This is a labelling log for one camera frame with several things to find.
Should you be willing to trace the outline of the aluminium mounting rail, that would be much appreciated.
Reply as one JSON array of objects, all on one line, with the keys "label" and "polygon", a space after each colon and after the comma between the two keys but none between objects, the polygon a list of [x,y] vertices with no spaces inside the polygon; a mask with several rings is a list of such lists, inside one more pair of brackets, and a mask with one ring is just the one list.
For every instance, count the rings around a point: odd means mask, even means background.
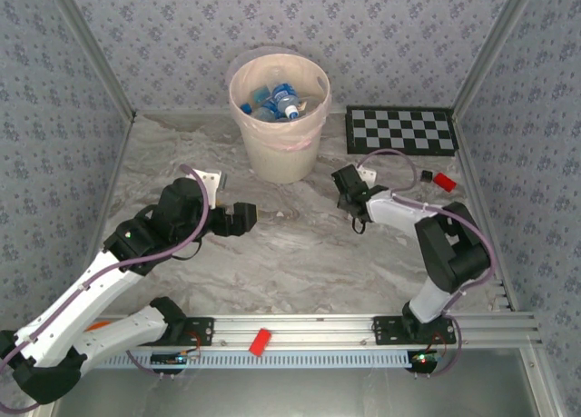
[{"label": "aluminium mounting rail", "polygon": [[[225,314],[214,316],[212,344],[218,351],[247,351],[258,331],[271,332],[268,351],[375,348],[373,314]],[[465,349],[540,347],[532,313],[455,313],[457,339]]]}]

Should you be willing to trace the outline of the red toy brick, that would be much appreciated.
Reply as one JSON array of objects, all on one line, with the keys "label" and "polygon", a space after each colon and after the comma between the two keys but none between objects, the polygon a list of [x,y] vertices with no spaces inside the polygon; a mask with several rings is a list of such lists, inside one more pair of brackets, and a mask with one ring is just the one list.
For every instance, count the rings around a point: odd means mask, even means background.
[{"label": "red toy brick", "polygon": [[433,177],[432,182],[447,193],[451,193],[457,187],[457,183],[443,173],[438,173]]}]

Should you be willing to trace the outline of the aluminium frame post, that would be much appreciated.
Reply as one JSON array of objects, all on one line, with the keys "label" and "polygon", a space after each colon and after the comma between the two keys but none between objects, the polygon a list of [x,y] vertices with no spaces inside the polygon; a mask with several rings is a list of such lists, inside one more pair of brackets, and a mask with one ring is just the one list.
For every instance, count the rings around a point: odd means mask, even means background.
[{"label": "aluminium frame post", "polygon": [[122,117],[131,123],[134,119],[134,111],[129,99],[86,22],[81,9],[74,0],[54,1],[115,107]]},{"label": "aluminium frame post", "polygon": [[494,65],[529,1],[506,0],[501,7],[452,105],[452,110],[458,120],[464,116],[473,99],[478,94],[488,72]]}]

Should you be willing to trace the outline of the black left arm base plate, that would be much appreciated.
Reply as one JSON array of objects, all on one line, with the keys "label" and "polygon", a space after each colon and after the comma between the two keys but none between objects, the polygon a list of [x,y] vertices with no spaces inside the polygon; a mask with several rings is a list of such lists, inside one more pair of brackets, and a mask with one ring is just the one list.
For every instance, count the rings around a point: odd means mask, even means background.
[{"label": "black left arm base plate", "polygon": [[214,333],[212,317],[186,317],[171,322],[163,336],[152,346],[211,346]]}]

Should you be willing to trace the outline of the Pocari Sweat plastic bottle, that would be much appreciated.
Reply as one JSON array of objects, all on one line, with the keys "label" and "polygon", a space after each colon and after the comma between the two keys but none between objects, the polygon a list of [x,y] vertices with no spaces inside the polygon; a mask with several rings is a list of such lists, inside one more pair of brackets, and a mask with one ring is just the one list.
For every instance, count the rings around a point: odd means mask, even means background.
[{"label": "Pocari Sweat plastic bottle", "polygon": [[290,120],[299,117],[300,98],[294,87],[288,83],[275,86],[271,98],[277,106],[277,110]]}]

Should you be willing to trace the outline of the aluminium side rail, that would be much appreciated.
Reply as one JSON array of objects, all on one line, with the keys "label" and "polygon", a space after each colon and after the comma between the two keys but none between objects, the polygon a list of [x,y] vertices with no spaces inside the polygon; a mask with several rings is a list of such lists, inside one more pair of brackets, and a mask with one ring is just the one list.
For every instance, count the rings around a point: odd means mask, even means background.
[{"label": "aluminium side rail", "polygon": [[495,280],[499,283],[502,283],[502,286],[504,287],[505,301],[502,303],[493,303],[493,305],[499,310],[510,310],[512,312],[517,312],[520,310],[520,307],[518,306],[517,297],[512,286],[509,273],[507,272],[507,267],[501,252],[500,243],[498,241],[485,196],[479,182],[477,167],[472,160],[468,140],[462,129],[460,121],[455,114],[453,115],[453,125],[459,145],[458,164],[466,185],[470,209],[472,210],[478,227],[492,245],[493,254],[496,259],[495,271],[493,273],[493,277],[490,278],[489,281],[492,282],[492,280]]},{"label": "aluminium side rail", "polygon": [[125,154],[126,149],[127,149],[127,145],[128,145],[129,139],[130,139],[131,131],[133,129],[134,121],[135,121],[135,114],[133,115],[133,118],[129,122],[129,124],[126,128],[126,131],[124,133],[123,140],[121,142],[121,146],[119,149],[119,154],[117,155],[117,158],[115,160],[115,164],[113,166],[113,173],[112,173],[112,176],[110,179],[110,184],[108,186],[106,195],[104,197],[103,210],[101,212],[101,216],[100,216],[100,220],[99,220],[98,236],[96,238],[96,249],[97,250],[100,250],[102,248],[103,239],[106,238],[105,230],[106,230],[106,225],[107,225],[107,221],[108,221],[108,216],[109,216],[109,212],[111,210],[111,206],[113,203],[115,187],[116,187],[116,184],[118,181],[119,174],[120,174],[121,169],[122,169],[124,154]]}]

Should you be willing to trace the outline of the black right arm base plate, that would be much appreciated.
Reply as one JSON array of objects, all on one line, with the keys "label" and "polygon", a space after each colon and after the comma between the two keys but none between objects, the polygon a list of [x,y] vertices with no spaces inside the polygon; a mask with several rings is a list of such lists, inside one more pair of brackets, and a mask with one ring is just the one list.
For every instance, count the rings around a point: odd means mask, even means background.
[{"label": "black right arm base plate", "polygon": [[435,338],[438,343],[455,344],[457,336],[453,322],[439,316],[430,323],[420,323],[405,316],[376,316],[371,330],[377,345],[430,344]]}]

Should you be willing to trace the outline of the Fiji water bottle blue cap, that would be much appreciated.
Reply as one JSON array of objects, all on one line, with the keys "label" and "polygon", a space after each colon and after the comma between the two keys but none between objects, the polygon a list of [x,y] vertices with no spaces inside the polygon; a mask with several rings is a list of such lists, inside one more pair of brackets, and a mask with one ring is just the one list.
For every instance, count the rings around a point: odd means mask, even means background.
[{"label": "Fiji water bottle blue cap", "polygon": [[241,104],[240,108],[245,114],[251,114],[261,106],[271,97],[271,91],[267,85],[263,85],[253,91],[249,96],[246,103]]}]

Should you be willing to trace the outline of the red plastic block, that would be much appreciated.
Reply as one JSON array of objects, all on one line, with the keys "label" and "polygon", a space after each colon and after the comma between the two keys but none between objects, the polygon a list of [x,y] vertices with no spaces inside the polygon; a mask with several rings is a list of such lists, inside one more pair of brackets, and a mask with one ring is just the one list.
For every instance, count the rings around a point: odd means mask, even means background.
[{"label": "red plastic block", "polygon": [[261,328],[253,339],[249,352],[256,357],[261,357],[270,340],[271,332],[265,328]]}]

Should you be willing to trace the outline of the cream plastic bin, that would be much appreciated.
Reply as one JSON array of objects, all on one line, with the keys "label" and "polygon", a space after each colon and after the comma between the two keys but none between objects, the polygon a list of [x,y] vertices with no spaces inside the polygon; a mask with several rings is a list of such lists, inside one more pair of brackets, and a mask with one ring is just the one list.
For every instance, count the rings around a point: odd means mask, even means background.
[{"label": "cream plastic bin", "polygon": [[[271,93],[279,84],[275,84],[272,88],[268,87]],[[271,97],[263,106],[278,112],[280,118],[276,122],[290,120],[277,110]],[[319,152],[321,134],[322,130],[306,148],[298,151],[282,151],[261,144],[249,134],[241,132],[253,171],[263,180],[276,184],[297,182],[312,171]]]}]

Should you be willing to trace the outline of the clear plastic bin liner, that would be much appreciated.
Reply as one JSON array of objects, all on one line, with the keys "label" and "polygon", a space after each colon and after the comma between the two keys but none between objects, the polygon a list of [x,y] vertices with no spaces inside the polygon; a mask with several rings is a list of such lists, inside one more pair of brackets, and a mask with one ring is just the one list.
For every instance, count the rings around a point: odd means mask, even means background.
[{"label": "clear plastic bin liner", "polygon": [[[251,93],[263,86],[291,84],[300,99],[318,103],[296,120],[263,122],[245,114],[241,106],[251,100]],[[306,148],[319,136],[330,113],[330,80],[307,57],[279,46],[262,46],[235,57],[226,73],[230,112],[241,131],[259,143],[282,151]]]}]

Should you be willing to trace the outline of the grey metal shelf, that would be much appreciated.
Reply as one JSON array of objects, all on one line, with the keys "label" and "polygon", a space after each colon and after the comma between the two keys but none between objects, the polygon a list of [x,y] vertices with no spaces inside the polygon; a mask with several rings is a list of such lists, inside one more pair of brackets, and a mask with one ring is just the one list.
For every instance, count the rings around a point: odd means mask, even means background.
[{"label": "grey metal shelf", "polygon": [[446,374],[404,369],[219,369],[157,380],[96,370],[51,417],[547,417],[517,351],[464,351]]}]

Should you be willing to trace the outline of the black and grey checkerboard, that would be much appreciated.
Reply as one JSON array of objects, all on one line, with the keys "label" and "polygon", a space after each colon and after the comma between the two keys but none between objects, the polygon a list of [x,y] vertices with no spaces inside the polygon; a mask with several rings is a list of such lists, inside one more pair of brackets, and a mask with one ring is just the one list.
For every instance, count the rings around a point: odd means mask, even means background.
[{"label": "black and grey checkerboard", "polygon": [[349,105],[345,127],[349,154],[395,149],[406,155],[453,156],[459,149],[447,108]]}]

